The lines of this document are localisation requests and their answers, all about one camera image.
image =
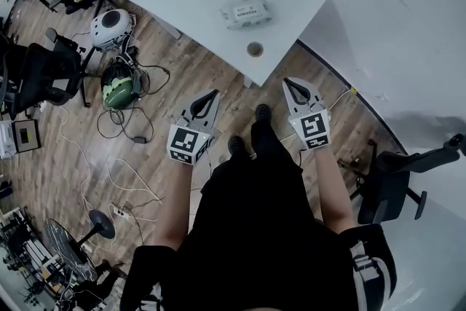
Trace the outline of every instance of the floor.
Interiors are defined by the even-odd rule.
[[[87,99],[92,102],[91,108],[82,106],[79,95],[64,106],[69,112],[69,120],[65,125],[60,126],[66,121],[66,111],[47,105],[39,120],[42,148],[17,155],[12,161],[5,160],[0,164],[2,173],[13,180],[15,190],[12,198],[1,201],[0,206],[8,209],[16,205],[27,205],[42,231],[46,218],[60,222],[74,237],[81,237],[90,230],[80,192],[80,185],[89,175],[90,180],[84,183],[82,189],[94,208],[108,213],[110,203],[131,208],[148,202],[151,199],[148,192],[126,192],[112,185],[108,168],[116,184],[128,189],[144,188],[126,164],[114,162],[117,158],[126,160],[152,191],[163,197],[166,188],[170,188],[174,166],[166,154],[170,123],[175,122],[183,101],[195,92],[216,88],[220,90],[222,99],[217,124],[220,137],[209,151],[209,157],[204,156],[194,169],[191,221],[201,198],[199,189],[210,175],[209,159],[213,168],[228,159],[226,144],[232,134],[240,134],[247,143],[250,142],[250,125],[253,123],[254,109],[259,103],[267,103],[273,108],[273,127],[279,138],[286,138],[293,133],[287,122],[288,107],[281,86],[284,77],[297,76],[312,82],[318,87],[328,106],[347,89],[343,82],[297,44],[291,48],[263,87],[246,89],[242,75],[213,53],[187,36],[175,40],[141,8],[128,3],[122,6],[138,16],[135,43],[140,48],[140,63],[160,64],[171,73],[169,83],[159,93],[145,97],[138,104],[152,121],[154,139],[147,145],[140,145],[123,135],[111,140],[99,135],[96,122],[103,109],[98,79],[86,81]],[[48,27],[53,27],[59,34],[73,37],[83,47],[89,47],[88,35],[79,34],[88,32],[92,12],[93,9],[90,9],[67,16],[61,9],[54,14],[39,2],[27,0],[15,7],[10,31],[19,35],[19,44],[36,42],[51,48],[52,44],[45,39],[44,33]],[[102,72],[110,57],[110,53],[96,53],[89,70]],[[154,89],[164,82],[165,75],[156,69],[150,70]],[[387,131],[353,94],[345,95],[334,106],[331,114],[332,149],[336,157],[351,160],[359,156],[361,167],[366,167],[370,153],[367,145],[369,138],[379,143],[380,150],[398,150]],[[103,118],[100,126],[107,135],[118,131],[108,118]],[[82,147],[90,163],[90,171],[78,146],[64,139],[60,130]],[[141,114],[135,114],[127,126],[127,132],[149,137],[151,131],[145,118]],[[284,144],[298,162],[300,140],[294,136],[284,141]],[[319,216],[315,161],[311,151],[302,153],[302,168],[309,204]],[[343,174],[349,190],[353,190],[355,177],[347,172]],[[286,196],[286,186],[283,186],[283,192]],[[158,210],[158,202],[152,201],[134,208],[133,212],[137,217],[154,220],[157,219]],[[107,258],[111,262],[123,261],[129,264],[133,251],[141,244],[139,229],[134,221],[126,221],[114,214],[112,216],[116,223],[116,239],[114,242],[100,240],[101,248],[95,251],[94,258]],[[157,223],[139,223],[144,243],[150,244]]]

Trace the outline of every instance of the fan stand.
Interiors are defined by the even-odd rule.
[[[100,236],[113,239],[115,238],[115,227],[110,218],[99,210],[91,210],[89,212],[89,219],[92,222],[92,229],[80,241],[70,243],[74,253],[82,260],[85,261],[85,256],[81,250],[81,246],[88,241],[92,236],[99,234]]]

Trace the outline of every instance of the green object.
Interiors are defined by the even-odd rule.
[[[111,84],[102,89],[106,108],[124,109],[134,101],[133,78],[114,78]]]

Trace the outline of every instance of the shoe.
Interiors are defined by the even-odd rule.
[[[270,106],[266,104],[259,104],[256,108],[256,122],[265,121],[267,123],[272,122],[272,110]]]
[[[123,280],[128,279],[128,275],[126,274],[126,272],[123,272],[121,268],[113,267],[111,271],[118,274],[118,277],[122,278]]]
[[[228,150],[231,155],[243,152],[247,154],[245,142],[239,136],[232,136],[228,140]]]

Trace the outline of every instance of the forearm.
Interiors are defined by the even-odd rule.
[[[337,233],[356,227],[350,195],[330,146],[316,149],[315,161],[324,224]]]
[[[190,165],[176,163],[173,183],[165,192],[157,218],[156,245],[178,250],[188,235],[192,169]]]

